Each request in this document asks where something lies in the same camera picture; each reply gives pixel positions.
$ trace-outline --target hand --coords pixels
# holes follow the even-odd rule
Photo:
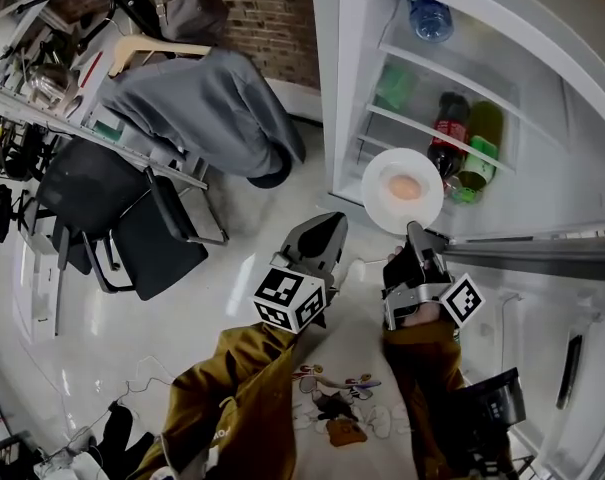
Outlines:
[[[401,252],[402,247],[396,247],[395,253],[389,254],[387,260],[391,261]],[[400,322],[400,327],[413,327],[414,325],[437,322],[440,319],[440,309],[440,304],[437,302],[423,302],[415,313],[404,317]]]

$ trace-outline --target cola bottle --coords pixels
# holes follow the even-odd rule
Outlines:
[[[468,144],[466,128],[470,114],[471,107],[464,96],[445,92],[440,96],[440,112],[433,127]],[[433,162],[442,179],[446,180],[460,170],[466,152],[439,137],[433,137],[426,156]]]

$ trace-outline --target mustard jacket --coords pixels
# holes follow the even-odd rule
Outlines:
[[[296,338],[265,324],[222,332],[213,357],[173,382],[161,441],[129,480],[147,480],[167,464],[180,480],[202,478],[209,449],[216,446],[217,466],[207,480],[290,479],[296,459],[291,415]],[[427,479],[456,476],[436,444],[436,412],[424,396],[435,399],[438,392],[464,385],[453,324],[387,331],[383,340],[409,413],[418,474]]]

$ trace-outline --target egg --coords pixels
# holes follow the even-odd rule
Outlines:
[[[422,187],[411,176],[393,176],[388,187],[391,194],[404,201],[412,201],[422,196]]]

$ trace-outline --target water bottle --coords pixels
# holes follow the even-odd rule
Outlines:
[[[453,34],[453,19],[448,5],[436,0],[408,0],[410,21],[417,36],[431,43],[446,41]]]

